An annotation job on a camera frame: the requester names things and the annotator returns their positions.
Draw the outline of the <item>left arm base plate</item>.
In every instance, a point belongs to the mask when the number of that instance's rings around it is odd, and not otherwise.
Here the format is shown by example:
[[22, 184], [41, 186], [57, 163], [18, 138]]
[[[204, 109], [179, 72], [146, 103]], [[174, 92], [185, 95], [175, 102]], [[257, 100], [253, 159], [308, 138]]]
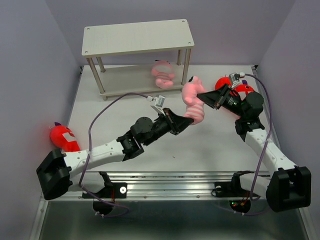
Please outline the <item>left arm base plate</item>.
[[101, 199], [125, 199], [127, 197], [128, 185], [126, 182], [104, 182], [88, 183], [84, 188]]

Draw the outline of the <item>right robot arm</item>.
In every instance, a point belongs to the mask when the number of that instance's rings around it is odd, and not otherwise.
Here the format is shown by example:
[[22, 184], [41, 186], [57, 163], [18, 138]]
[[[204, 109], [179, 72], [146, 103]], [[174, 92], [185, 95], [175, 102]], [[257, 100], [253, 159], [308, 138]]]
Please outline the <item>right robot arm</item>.
[[235, 172], [229, 182], [216, 182], [218, 198], [241, 197], [244, 194], [266, 199], [276, 213], [308, 207], [311, 204], [312, 174], [305, 166], [297, 166], [275, 145], [268, 136], [259, 115], [264, 110], [264, 98], [258, 92], [250, 92], [245, 98], [229, 85], [197, 94], [209, 107], [224, 107], [236, 114], [236, 133], [260, 157], [270, 179], [253, 171]]

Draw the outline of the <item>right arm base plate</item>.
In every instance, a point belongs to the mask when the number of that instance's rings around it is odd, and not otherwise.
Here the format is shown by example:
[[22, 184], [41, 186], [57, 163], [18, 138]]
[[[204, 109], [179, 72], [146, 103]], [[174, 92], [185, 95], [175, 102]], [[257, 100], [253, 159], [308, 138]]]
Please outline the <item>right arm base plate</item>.
[[216, 181], [213, 183], [214, 187], [211, 191], [211, 195], [217, 198], [235, 198], [241, 195], [236, 192], [230, 181]]

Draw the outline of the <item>red shark plush mouth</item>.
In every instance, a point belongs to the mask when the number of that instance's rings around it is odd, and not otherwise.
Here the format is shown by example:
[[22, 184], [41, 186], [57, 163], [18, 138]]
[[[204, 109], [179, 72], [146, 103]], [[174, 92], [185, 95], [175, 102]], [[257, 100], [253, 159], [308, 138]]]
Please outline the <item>red shark plush mouth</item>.
[[242, 84], [239, 84], [236, 88], [235, 91], [238, 92], [239, 94], [242, 94], [244, 96], [247, 96], [248, 94], [254, 92], [255, 90], [253, 89], [252, 86], [248, 84], [248, 82], [243, 79]]

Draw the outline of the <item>pink striped plush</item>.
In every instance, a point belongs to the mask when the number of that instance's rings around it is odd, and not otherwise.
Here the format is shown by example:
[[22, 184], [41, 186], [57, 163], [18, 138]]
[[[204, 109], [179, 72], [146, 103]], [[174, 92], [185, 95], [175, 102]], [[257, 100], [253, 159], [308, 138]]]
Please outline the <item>pink striped plush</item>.
[[182, 88], [181, 97], [186, 104], [183, 116], [193, 119], [192, 125], [201, 123], [205, 118], [204, 102], [197, 97], [205, 92], [202, 80], [197, 76], [192, 76]]
[[174, 85], [175, 73], [168, 61], [155, 60], [151, 75], [155, 77], [155, 85], [160, 89], [169, 89]]

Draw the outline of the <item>red shark plush back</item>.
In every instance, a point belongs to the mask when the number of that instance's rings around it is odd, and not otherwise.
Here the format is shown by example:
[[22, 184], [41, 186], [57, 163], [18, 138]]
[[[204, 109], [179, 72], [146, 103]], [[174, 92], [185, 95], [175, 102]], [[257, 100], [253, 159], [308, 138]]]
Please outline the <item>red shark plush back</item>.
[[218, 90], [222, 88], [224, 85], [232, 86], [231, 81], [228, 76], [221, 77], [215, 83], [214, 89]]

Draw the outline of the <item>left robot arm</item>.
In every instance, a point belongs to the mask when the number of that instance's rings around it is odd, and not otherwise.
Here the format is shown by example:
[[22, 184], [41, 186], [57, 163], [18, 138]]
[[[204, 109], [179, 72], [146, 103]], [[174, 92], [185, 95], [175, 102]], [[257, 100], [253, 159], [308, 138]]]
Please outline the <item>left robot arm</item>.
[[178, 135], [193, 124], [190, 117], [164, 108], [156, 120], [140, 117], [124, 135], [91, 150], [62, 153], [54, 149], [48, 153], [36, 174], [45, 200], [54, 200], [74, 191], [86, 179], [84, 171], [113, 163], [124, 162], [144, 152], [148, 146], [167, 133]]

